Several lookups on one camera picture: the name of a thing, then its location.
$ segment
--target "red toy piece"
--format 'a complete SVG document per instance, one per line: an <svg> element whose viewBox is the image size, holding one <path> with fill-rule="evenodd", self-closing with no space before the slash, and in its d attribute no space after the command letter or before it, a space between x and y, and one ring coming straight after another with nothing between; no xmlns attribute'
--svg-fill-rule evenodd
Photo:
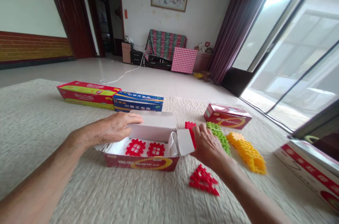
<svg viewBox="0 0 339 224"><path fill-rule="evenodd" d="M185 129L190 129L193 128L194 126L197 126L197 124L192 122L185 122Z"/></svg>
<svg viewBox="0 0 339 224"><path fill-rule="evenodd" d="M197 126L197 124L196 123L192 123L192 122L185 122L185 129L189 129L190 130L193 146L194 146L194 149L196 149L197 145L195 143L194 132L192 131L192 128L194 126Z"/></svg>
<svg viewBox="0 0 339 224"><path fill-rule="evenodd" d="M163 144L160 143L150 143L147 156L154 157L154 156L163 156L165 153L165 147Z"/></svg>
<svg viewBox="0 0 339 224"><path fill-rule="evenodd" d="M141 156L146 148L146 142L143 142L139 139L132 139L128 147L126 148L126 155L129 156Z"/></svg>
<svg viewBox="0 0 339 224"><path fill-rule="evenodd" d="M191 175L190 179L190 187L206 191L214 196L219 196L219 192L216 188L213 188L213 184L218 184L218 181L211 177L211 174L208 173L201 164L196 171L194 171L193 175Z"/></svg>

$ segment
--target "checkered cushion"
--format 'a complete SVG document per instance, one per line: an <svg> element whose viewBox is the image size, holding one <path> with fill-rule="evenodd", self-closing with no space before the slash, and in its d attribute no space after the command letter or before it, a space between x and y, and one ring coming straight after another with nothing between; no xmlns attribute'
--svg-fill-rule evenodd
<svg viewBox="0 0 339 224"><path fill-rule="evenodd" d="M192 73L197 52L196 49L175 47L171 71Z"/></svg>

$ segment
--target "curtain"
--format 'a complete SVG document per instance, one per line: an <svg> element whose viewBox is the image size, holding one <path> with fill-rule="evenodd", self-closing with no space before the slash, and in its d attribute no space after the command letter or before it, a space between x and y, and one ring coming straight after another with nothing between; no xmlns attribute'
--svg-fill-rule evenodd
<svg viewBox="0 0 339 224"><path fill-rule="evenodd" d="M209 69L211 77L216 83L220 84L226 72L231 68L263 1L230 1L216 40Z"/></svg>

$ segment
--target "hand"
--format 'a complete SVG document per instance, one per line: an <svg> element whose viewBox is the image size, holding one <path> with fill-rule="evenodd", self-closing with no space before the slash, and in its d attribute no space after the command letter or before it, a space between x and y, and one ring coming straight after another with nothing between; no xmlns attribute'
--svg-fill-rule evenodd
<svg viewBox="0 0 339 224"><path fill-rule="evenodd" d="M130 123L143 123L143 119L138 114L118 112L71 132L69 138L78 140L86 149L118 142L131 134L132 129L126 127Z"/></svg>
<svg viewBox="0 0 339 224"><path fill-rule="evenodd" d="M197 160L214 171L218 169L221 162L234 162L223 149L217 136L214 136L204 123L193 127L193 132L197 148L191 155Z"/></svg>

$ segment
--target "green plastic building block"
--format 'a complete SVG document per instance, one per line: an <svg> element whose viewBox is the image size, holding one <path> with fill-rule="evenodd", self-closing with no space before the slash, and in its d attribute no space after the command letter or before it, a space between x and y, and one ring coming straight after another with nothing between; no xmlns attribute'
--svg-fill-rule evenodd
<svg viewBox="0 0 339 224"><path fill-rule="evenodd" d="M230 145L228 144L228 140L226 139L225 135L222 133L220 126L216 123L207 122L207 128L212 131L214 136L218 137L225 152L231 156Z"/></svg>

